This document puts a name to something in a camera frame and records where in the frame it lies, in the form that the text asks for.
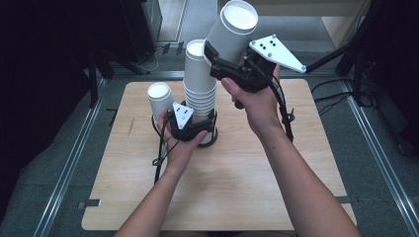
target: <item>black cable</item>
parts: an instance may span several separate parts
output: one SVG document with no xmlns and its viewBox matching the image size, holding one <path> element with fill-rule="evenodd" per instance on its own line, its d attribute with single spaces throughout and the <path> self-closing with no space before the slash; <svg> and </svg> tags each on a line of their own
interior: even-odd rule
<svg viewBox="0 0 419 237">
<path fill-rule="evenodd" d="M 153 124 L 154 130 L 156 131 L 157 135 L 160 137 L 160 132 L 158 131 L 157 126 L 154 123 L 154 117 L 153 116 L 151 116 L 151 124 Z"/>
<path fill-rule="evenodd" d="M 157 156 L 156 160 L 153 160 L 153 165 L 157 166 L 156 167 L 156 174 L 154 176 L 154 184 L 156 184 L 158 179 L 160 178 L 161 162 L 163 162 L 161 160 L 162 159 L 161 158 L 161 152 L 162 152 L 163 144 L 164 144 L 164 129 L 166 129 L 166 125 L 167 125 L 168 120 L 169 119 L 167 117 L 164 118 L 163 126 L 161 128 L 161 133 L 160 133 L 160 144 L 159 144 L 159 147 L 158 147 L 158 156 Z"/>
<path fill-rule="evenodd" d="M 286 128 L 286 134 L 287 137 L 290 139 L 291 142 L 293 142 L 293 131 L 291 129 L 291 123 L 290 118 L 288 116 L 287 107 L 286 107 L 286 98 L 284 96 L 283 88 L 281 87 L 281 84 L 279 84 L 279 88 L 275 88 L 274 83 L 272 82 L 272 79 L 266 75 L 264 71 L 262 71 L 254 62 L 251 60 L 248 61 L 249 65 L 252 67 L 252 69 L 259 72 L 259 74 L 262 75 L 262 78 L 266 80 L 268 83 L 268 86 L 271 88 L 272 92 L 274 93 L 275 97 L 277 98 L 278 103 L 280 104 L 280 114 L 283 118 L 283 124 Z"/>
<path fill-rule="evenodd" d="M 338 96 L 346 96 L 346 95 L 352 96 L 352 94 L 353 94 L 352 92 L 342 92 L 342 93 L 338 93 L 338 94 L 327 96 L 327 97 L 317 98 L 317 99 L 314 100 L 314 102 L 317 103 L 317 102 L 321 102 L 321 101 L 326 101 L 326 100 L 330 100 L 330 99 L 338 97 Z"/>
<path fill-rule="evenodd" d="M 313 89 L 311 89 L 311 94 L 320 86 L 323 86 L 325 84 L 329 84 L 329 83 L 333 83 L 333 82 L 338 82 L 338 81 L 349 81 L 349 82 L 354 82 L 354 80 L 352 79 L 336 79 L 336 80 L 330 80 L 330 81 L 326 81 L 326 82 L 322 82 L 317 84 Z"/>
<path fill-rule="evenodd" d="M 162 163 L 163 163 L 163 161 L 166 159 L 166 157 L 169 155 L 169 153 L 179 144 L 179 142 L 180 142 L 180 140 L 178 139 L 178 141 L 175 143 L 175 145 L 173 145 L 172 146 L 172 148 L 170 148 L 167 152 L 166 152 L 166 154 L 162 157 L 162 150 L 163 150 L 163 146 L 164 146 L 164 143 L 165 143 L 165 141 L 164 141 L 164 130 L 166 129 L 166 125 L 167 125 L 167 122 L 169 121 L 169 118 L 168 117 L 166 117 L 165 119 L 164 119 L 164 121 L 163 121 L 163 126 L 162 126 L 162 128 L 161 128 L 161 133 L 159 133 L 158 132 L 158 129 L 157 129 L 157 127 L 155 126 L 155 123 L 154 123 L 154 119 L 153 119 L 153 117 L 151 117 L 151 123 L 153 124 L 153 128 L 154 128 L 154 130 L 157 132 L 157 134 L 159 134 L 159 137 L 160 137 L 160 144 L 159 144 L 159 150 L 158 150 L 158 157 L 157 157 L 157 159 L 154 159 L 153 160 L 153 165 L 155 165 L 156 166 L 156 173 L 155 173 L 155 175 L 154 175 L 154 184 L 156 184 L 157 183 L 157 181 L 159 180 L 159 178 L 160 178 L 160 171 L 161 171 L 161 165 L 162 165 Z"/>
<path fill-rule="evenodd" d="M 325 106 L 325 107 L 323 107 L 323 109 L 321 109 L 318 113 L 319 113 L 319 115 L 320 116 L 323 116 L 324 114 L 326 114 L 326 113 L 328 113 L 330 110 L 332 110 L 332 108 L 334 107 L 334 106 L 336 106 L 336 105 L 338 105 L 339 103 L 341 103 L 344 99 L 347 99 L 349 96 L 347 95 L 347 96 L 344 96 L 344 97 L 342 97 L 339 101 L 337 101 L 337 102 L 335 102 L 335 103 L 333 103 L 333 104 L 330 104 L 330 105 L 327 105 L 327 106 Z"/>
</svg>

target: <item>metal frame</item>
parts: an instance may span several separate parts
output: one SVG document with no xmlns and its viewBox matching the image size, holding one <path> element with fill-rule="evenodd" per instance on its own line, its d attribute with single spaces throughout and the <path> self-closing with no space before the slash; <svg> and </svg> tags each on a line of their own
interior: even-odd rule
<svg viewBox="0 0 419 237">
<path fill-rule="evenodd" d="M 342 82 L 342 89 L 344 92 L 352 91 L 348 82 Z M 373 152 L 378 168 L 384 177 L 388 189 L 390 190 L 394 201 L 400 210 L 401 216 L 403 217 L 410 234 L 412 236 L 419 236 L 419 217 L 417 210 L 398 179 L 398 176 L 392 168 L 388 157 L 385 155 L 385 152 L 383 151 L 379 140 L 370 125 L 367 115 L 364 112 L 364 108 L 358 107 L 356 101 L 352 97 L 348 98 L 348 103 L 355 118 L 357 119 L 364 137 L 366 138 L 367 144 Z"/>
<path fill-rule="evenodd" d="M 99 95 L 103 95 L 105 89 L 106 81 L 105 79 L 102 79 L 99 85 Z M 34 237 L 47 236 L 67 191 L 68 185 L 70 184 L 71 178 L 73 177 L 74 170 L 77 167 L 80 158 L 80 154 L 83 151 L 84 144 L 86 143 L 87 137 L 89 136 L 90 130 L 92 129 L 93 123 L 96 119 L 99 109 L 101 108 L 102 102 L 103 97 L 100 96 L 95 106 L 89 110 L 89 113 L 84 120 L 76 141 L 74 142 L 73 148 L 68 155 L 61 175 L 59 176 L 55 188 L 48 199 L 48 203 L 42 214 L 41 220 L 37 229 L 35 230 Z"/>
</svg>

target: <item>gray floor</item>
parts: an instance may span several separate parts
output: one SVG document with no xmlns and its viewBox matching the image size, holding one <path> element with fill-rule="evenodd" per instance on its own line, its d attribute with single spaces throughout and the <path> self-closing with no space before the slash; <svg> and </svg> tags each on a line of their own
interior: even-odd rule
<svg viewBox="0 0 419 237">
<path fill-rule="evenodd" d="M 197 7 L 199 8 L 199 3 L 203 1 L 205 0 L 190 1 L 189 7 L 193 9 L 192 2 L 194 2 L 198 4 Z M 187 42 L 188 40 L 204 38 L 206 33 L 204 27 L 193 30 L 193 24 L 188 24 L 189 19 L 196 19 L 193 15 L 197 15 L 197 11 L 188 11 L 188 14 L 185 16 L 186 25 L 182 31 L 181 40 Z M 202 20 L 208 24 L 207 27 L 210 27 L 210 19 Z M 258 34 L 264 35 L 278 31 L 276 33 L 283 36 L 284 44 L 294 51 L 295 55 L 304 64 L 309 65 L 333 50 L 330 39 L 317 18 L 268 19 L 266 26 L 266 28 L 258 28 Z M 159 60 L 157 72 L 182 71 L 184 68 L 185 54 L 177 55 L 175 49 L 171 49 L 164 55 L 158 52 L 156 56 Z M 311 88 L 318 83 L 336 79 L 336 77 L 325 77 L 322 76 L 322 73 L 319 73 L 326 71 L 331 74 L 336 62 L 337 60 L 321 67 L 317 71 L 318 73 L 301 75 L 301 77 L 308 81 Z M 155 61 L 151 58 L 143 66 L 151 68 L 154 63 Z M 293 74 L 284 70 L 283 78 L 290 75 Z M 83 230 L 80 223 L 84 210 L 78 209 L 77 204 L 79 201 L 88 199 L 90 195 L 107 138 L 112 129 L 110 123 L 114 112 L 108 109 L 118 108 L 125 85 L 128 82 L 143 79 L 146 78 L 128 72 L 119 73 L 114 80 L 107 81 L 107 87 L 103 94 L 103 104 L 99 109 L 74 176 L 48 236 L 112 236 L 114 234 L 113 231 Z M 339 92 L 342 92 L 340 84 L 332 83 L 316 90 L 313 97 L 319 98 Z M 332 102 L 333 100 L 318 103 L 317 108 L 321 110 Z M 88 105 L 89 95 L 86 95 L 51 146 L 35 158 L 23 171 L 10 201 L 7 216 L 0 227 L 0 236 L 31 236 L 34 234 L 47 200 L 88 113 Z M 366 113 L 404 188 L 413 200 L 417 200 L 417 197 L 419 197 L 417 186 L 419 177 L 418 159 L 406 158 L 398 154 L 396 142 L 378 110 L 370 108 L 366 109 Z M 358 227 L 363 236 L 410 236 L 347 101 L 336 105 L 331 111 L 321 116 L 321 119 L 348 195 L 353 201 Z M 246 232 L 239 236 L 288 235 L 294 236 L 292 232 L 279 231 Z M 162 232 L 161 236 L 207 236 L 207 233 Z"/>
</svg>

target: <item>wooden table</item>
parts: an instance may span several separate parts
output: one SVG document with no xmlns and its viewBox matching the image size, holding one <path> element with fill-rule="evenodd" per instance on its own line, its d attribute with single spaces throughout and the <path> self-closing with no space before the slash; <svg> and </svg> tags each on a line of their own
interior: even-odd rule
<svg viewBox="0 0 419 237">
<path fill-rule="evenodd" d="M 87 230 L 116 230 L 153 186 L 158 136 L 151 125 L 147 88 L 126 86 L 114 127 L 86 208 Z M 184 100 L 182 82 L 168 82 L 175 100 Z M 307 83 L 282 80 L 292 122 L 294 145 L 336 197 L 346 191 Z M 163 230 L 292 230 L 281 192 L 244 111 L 236 110 L 218 82 L 217 142 L 196 148 L 173 196 Z M 343 204 L 354 222 L 350 204 Z"/>
</svg>

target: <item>black mount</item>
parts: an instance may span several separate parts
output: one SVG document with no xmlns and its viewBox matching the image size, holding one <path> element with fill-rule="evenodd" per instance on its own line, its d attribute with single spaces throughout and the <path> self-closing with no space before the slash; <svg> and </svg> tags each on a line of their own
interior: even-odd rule
<svg viewBox="0 0 419 237">
<path fill-rule="evenodd" d="M 241 64 L 237 65 L 218 57 L 218 52 L 209 41 L 206 41 L 204 55 L 211 62 L 209 75 L 217 80 L 221 80 L 224 77 L 231 78 L 241 89 L 250 93 L 256 93 L 269 86 L 280 104 L 280 113 L 283 118 L 282 122 L 286 128 L 287 137 L 290 141 L 293 141 L 290 118 L 294 119 L 294 116 L 293 114 L 289 115 L 287 113 L 281 85 L 277 90 L 272 83 L 272 72 L 277 66 L 276 63 L 266 60 L 251 47 L 247 47 L 246 55 L 243 57 Z M 244 108 L 239 101 L 234 105 L 239 110 Z"/>
<path fill-rule="evenodd" d="M 194 116 L 191 116 L 183 129 L 178 127 L 176 116 L 173 111 L 170 111 L 167 116 L 169 118 L 172 136 L 176 139 L 190 141 L 203 130 L 207 130 L 208 132 L 212 132 L 212 134 L 214 134 L 217 117 L 217 113 L 214 109 L 209 112 L 208 118 L 203 121 L 193 122 Z"/>
</svg>

